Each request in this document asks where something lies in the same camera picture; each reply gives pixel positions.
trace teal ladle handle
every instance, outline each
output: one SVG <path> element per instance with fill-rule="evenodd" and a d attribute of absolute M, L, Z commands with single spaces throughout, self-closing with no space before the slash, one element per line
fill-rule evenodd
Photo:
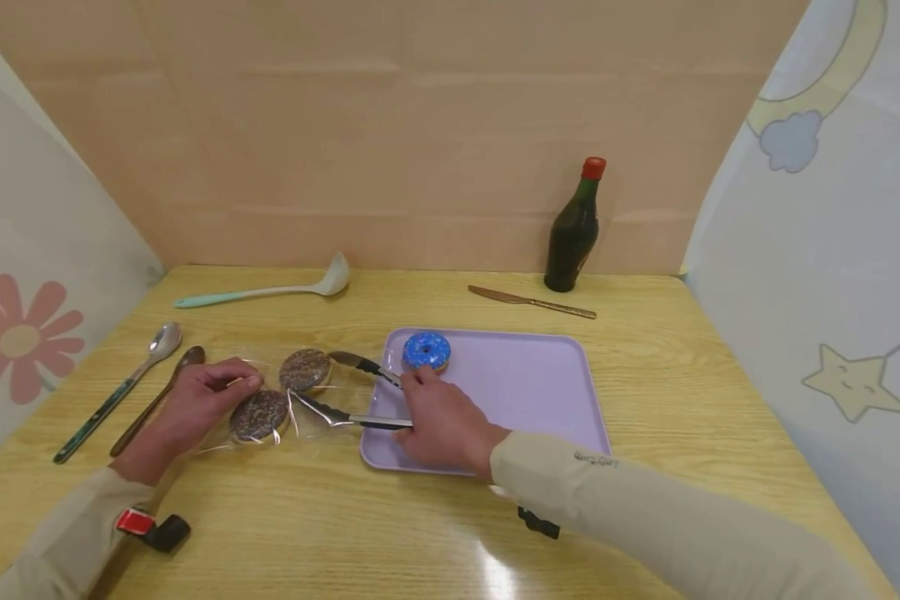
<path fill-rule="evenodd" d="M 205 294 L 203 296 L 191 296 L 178 299 L 173 303 L 173 308 L 197 308 L 210 304 L 228 303 L 232 299 L 243 298 L 243 292 L 229 292 L 228 294 Z"/>
<path fill-rule="evenodd" d="M 70 437 L 70 440 L 63 444 L 63 448 L 60 448 L 60 451 L 53 455 L 53 461 L 57 465 L 63 465 L 77 451 L 77 448 L 80 448 L 80 444 L 83 444 L 86 438 L 89 438 L 90 434 L 97 429 L 98 425 L 103 422 L 103 419 L 116 408 L 120 400 L 127 396 L 130 389 L 133 389 L 133 386 L 136 385 L 137 380 L 140 378 L 136 373 L 134 375 L 135 377 L 123 379 L 123 382 L 110 394 L 110 397 L 100 405 L 100 408 L 90 416 L 87 422 L 80 426 L 77 433 L 73 434 L 73 437 Z"/>

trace plastic bag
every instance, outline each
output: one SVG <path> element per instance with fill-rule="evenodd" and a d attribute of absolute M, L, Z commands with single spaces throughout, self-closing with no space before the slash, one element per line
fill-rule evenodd
<path fill-rule="evenodd" d="M 264 375 L 259 392 L 237 405 L 204 441 L 200 453 L 286 443 L 358 440 L 357 425 L 332 425 L 300 402 L 316 399 L 345 413 L 366 412 L 374 377 L 330 359 L 323 349 L 293 345 L 240 347 L 239 356 Z"/>

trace donut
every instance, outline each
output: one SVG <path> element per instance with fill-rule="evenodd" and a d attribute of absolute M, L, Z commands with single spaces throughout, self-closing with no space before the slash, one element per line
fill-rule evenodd
<path fill-rule="evenodd" d="M 330 357 L 315 347 L 297 350 L 280 367 L 280 383 L 291 392 L 319 391 L 330 379 Z"/>
<path fill-rule="evenodd" d="M 262 443 L 279 431 L 290 415 L 283 392 L 261 390 L 237 405 L 230 414 L 230 437 L 237 443 Z"/>
<path fill-rule="evenodd" d="M 430 365 L 439 373 L 450 362 L 450 342 L 436 331 L 414 333 L 403 345 L 403 361 L 414 371 Z"/>

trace hand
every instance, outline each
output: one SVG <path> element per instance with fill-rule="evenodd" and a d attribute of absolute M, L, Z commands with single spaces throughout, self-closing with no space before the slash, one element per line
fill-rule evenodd
<path fill-rule="evenodd" d="M 445 382 L 430 367 L 400 377 L 413 429 L 393 432 L 405 453 L 430 467 L 461 468 L 490 480 L 490 453 L 511 430 L 487 416 L 460 387 Z"/>
<path fill-rule="evenodd" d="M 196 448 L 262 383 L 263 375 L 239 358 L 184 367 L 159 414 L 110 467 L 128 481 L 155 486 L 177 456 Z"/>

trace purple tray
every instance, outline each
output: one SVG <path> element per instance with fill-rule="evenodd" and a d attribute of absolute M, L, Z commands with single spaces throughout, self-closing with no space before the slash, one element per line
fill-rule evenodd
<path fill-rule="evenodd" d="M 381 364 L 403 373 L 403 345 L 422 329 L 400 328 L 387 336 Z M 600 402 L 587 354 L 563 335 L 436 329 L 450 342 L 450 364 L 440 378 L 456 383 L 505 428 L 550 433 L 597 453 L 610 453 Z M 378 379 L 369 414 L 410 418 L 403 392 Z M 363 429 L 360 454 L 367 465 L 416 473 L 465 474 L 414 462 L 391 439 L 391 432 Z"/>

